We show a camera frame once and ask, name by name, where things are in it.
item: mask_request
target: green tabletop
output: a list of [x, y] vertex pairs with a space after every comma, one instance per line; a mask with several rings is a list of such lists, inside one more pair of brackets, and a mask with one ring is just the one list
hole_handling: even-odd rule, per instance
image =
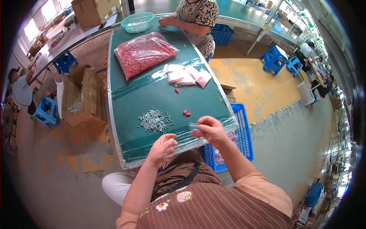
[[[172, 13], [177, 9], [178, 0], [161, 1], [161, 0], [151, 0], [144, 1], [143, 3], [135, 3], [135, 12], [151, 12], [153, 14], [165, 14]], [[244, 5], [232, 0], [217, 0], [219, 6], [219, 15], [238, 19], [254, 27], [262, 27], [268, 15], [262, 11], [256, 10], [253, 7]], [[278, 31], [274, 28], [273, 24], [276, 23], [280, 25], [283, 31]], [[276, 20], [272, 20], [271, 23], [272, 30], [269, 35], [279, 38], [289, 44], [295, 45], [299, 40], [292, 31], [282, 25]]]
[[[137, 167], [146, 158], [151, 145], [162, 135], [146, 132], [137, 128], [141, 121], [137, 119], [142, 113], [148, 112], [154, 105], [164, 113], [167, 111], [174, 125], [169, 126], [167, 133], [176, 133], [179, 146], [175, 153], [204, 145], [206, 140], [190, 136], [189, 122], [196, 123], [204, 115], [213, 116], [224, 124], [227, 131], [238, 128], [238, 123], [230, 104], [199, 51], [192, 46], [185, 34], [174, 26], [160, 29], [158, 19], [153, 19], [150, 30], [140, 34], [129, 34], [124, 28], [112, 31], [108, 56], [108, 102], [113, 136], [117, 152], [123, 168]], [[176, 56], [157, 64], [126, 82], [126, 78], [114, 54], [114, 49], [121, 43], [149, 32], [158, 32], [167, 41], [179, 49]], [[202, 89], [199, 86], [181, 86], [179, 94], [175, 87], [167, 83], [162, 74], [165, 64], [190, 64], [197, 70], [201, 68], [210, 72], [212, 79]], [[182, 112], [189, 110], [190, 117]]]

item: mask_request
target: person in patterned shirt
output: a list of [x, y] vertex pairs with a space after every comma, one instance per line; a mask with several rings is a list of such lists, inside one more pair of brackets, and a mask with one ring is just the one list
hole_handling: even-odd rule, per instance
[[216, 0], [179, 0], [177, 11], [160, 18], [159, 23], [161, 26], [174, 25], [186, 31], [208, 62], [215, 50], [210, 32], [218, 16]]
[[204, 116], [197, 124], [198, 135], [220, 150], [235, 186], [223, 187], [194, 151], [173, 158], [177, 136], [164, 134], [134, 180], [127, 173], [103, 178], [103, 190], [122, 206], [117, 229], [291, 228], [292, 203], [286, 193], [256, 170], [220, 121]]

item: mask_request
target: pile of metal screws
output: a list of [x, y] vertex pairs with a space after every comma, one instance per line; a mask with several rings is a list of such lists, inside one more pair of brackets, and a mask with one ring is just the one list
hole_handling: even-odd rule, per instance
[[161, 111], [158, 109], [154, 109], [154, 106], [151, 110], [149, 110], [146, 114], [142, 113], [138, 119], [141, 120], [141, 126], [137, 126], [138, 128], [144, 128], [146, 132], [153, 131], [153, 134], [157, 132], [164, 132], [166, 129], [168, 129], [169, 126], [174, 125], [173, 121], [170, 120], [170, 115], [166, 111], [167, 116], [164, 116]]

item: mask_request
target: brown striped apron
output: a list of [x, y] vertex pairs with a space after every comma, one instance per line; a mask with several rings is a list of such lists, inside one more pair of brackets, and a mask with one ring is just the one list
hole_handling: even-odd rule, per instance
[[[198, 160], [199, 171], [188, 186], [160, 195], [187, 177]], [[177, 157], [158, 174], [153, 195], [136, 228], [272, 228], [286, 229], [291, 219], [271, 205], [241, 191], [225, 188], [217, 174], [194, 152]]]

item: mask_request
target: gray floor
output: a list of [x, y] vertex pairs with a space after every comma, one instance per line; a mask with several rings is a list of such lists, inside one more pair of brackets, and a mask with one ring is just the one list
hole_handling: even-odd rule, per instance
[[[329, 98], [318, 101], [310, 108], [304, 107], [300, 100], [272, 117], [259, 121], [250, 129], [254, 149], [253, 164], [270, 182], [284, 189], [294, 204], [302, 200], [308, 183], [320, 172], [313, 165], [319, 160], [322, 149], [328, 147], [330, 117]], [[55, 149], [65, 147], [60, 145], [66, 142], [63, 137], [57, 141], [50, 137], [56, 130], [58, 129], [45, 129], [36, 122], [30, 122], [28, 126], [23, 126], [22, 134], [30, 138], [30, 143], [46, 141]], [[46, 136], [45, 140], [32, 133]], [[115, 228], [121, 207], [110, 200], [101, 187], [103, 176], [121, 171], [114, 159], [107, 169], [75, 172], [67, 166], [60, 166], [53, 159], [57, 158], [59, 151], [44, 154], [37, 145], [32, 147], [34, 150], [31, 152], [19, 150], [8, 158], [16, 188], [40, 228]], [[88, 155], [89, 158], [97, 157], [101, 150], [113, 149], [113, 145], [98, 139], [94, 139], [92, 147], [85, 140], [79, 142], [77, 147], [70, 147], [73, 150], [69, 154], [80, 154], [82, 157]], [[81, 166], [85, 167], [85, 163], [83, 159]], [[233, 185], [227, 173], [220, 176], [223, 185]]]

